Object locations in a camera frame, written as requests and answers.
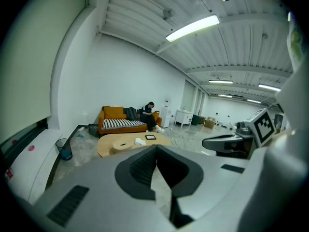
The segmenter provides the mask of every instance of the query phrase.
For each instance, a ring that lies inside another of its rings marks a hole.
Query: light fixture
[[[269,86],[269,85],[265,85],[265,84],[259,84],[259,87],[271,89],[271,90],[274,90],[274,91],[281,91],[281,89],[278,88],[278,87],[273,87],[273,86]]]
[[[233,84],[233,81],[224,81],[224,80],[209,80],[210,83],[228,83]]]
[[[218,95],[218,96],[232,98],[232,96],[230,96],[230,95]]]
[[[254,100],[247,100],[247,101],[261,104],[261,102],[259,101],[254,101]]]
[[[194,31],[200,30],[200,29],[204,29],[206,27],[210,27],[216,24],[219,24],[219,20],[218,17],[216,15],[211,15],[208,16],[204,19],[201,19],[199,21],[193,22],[187,26],[184,26],[183,28],[169,34],[168,36],[166,36],[166,39],[169,42],[172,42],[176,39],[179,39],[180,37],[187,35],[189,33],[192,33]]]

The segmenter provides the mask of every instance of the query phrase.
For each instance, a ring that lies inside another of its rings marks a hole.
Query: backpack
[[[139,120],[139,117],[137,116],[137,111],[135,108],[133,107],[129,107],[126,110],[126,116],[127,116],[127,120]]]

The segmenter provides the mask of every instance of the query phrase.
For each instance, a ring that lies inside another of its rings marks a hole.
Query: striped blanket
[[[138,120],[130,121],[127,119],[105,119],[102,130],[113,130],[118,128],[135,127],[144,125],[145,123]]]

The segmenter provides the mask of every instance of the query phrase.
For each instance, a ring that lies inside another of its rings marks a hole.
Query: person
[[[152,112],[151,109],[155,106],[155,104],[151,101],[147,105],[143,106],[140,113],[140,120],[143,123],[147,124],[147,132],[153,131],[153,127],[156,128],[157,132],[164,132],[164,129],[159,127],[155,121],[153,116],[154,113],[158,113],[159,111]]]

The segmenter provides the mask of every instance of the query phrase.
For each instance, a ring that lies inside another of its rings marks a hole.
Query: orange sofa
[[[155,113],[153,114],[153,116],[155,117],[157,125],[161,126],[162,118],[159,117],[159,113]],[[126,114],[124,114],[124,108],[122,106],[119,106],[119,107],[104,106],[102,108],[98,116],[98,132],[100,135],[114,134],[114,133],[143,132],[147,130],[146,124],[135,126],[135,127],[128,127],[128,128],[102,130],[104,119],[126,119]]]

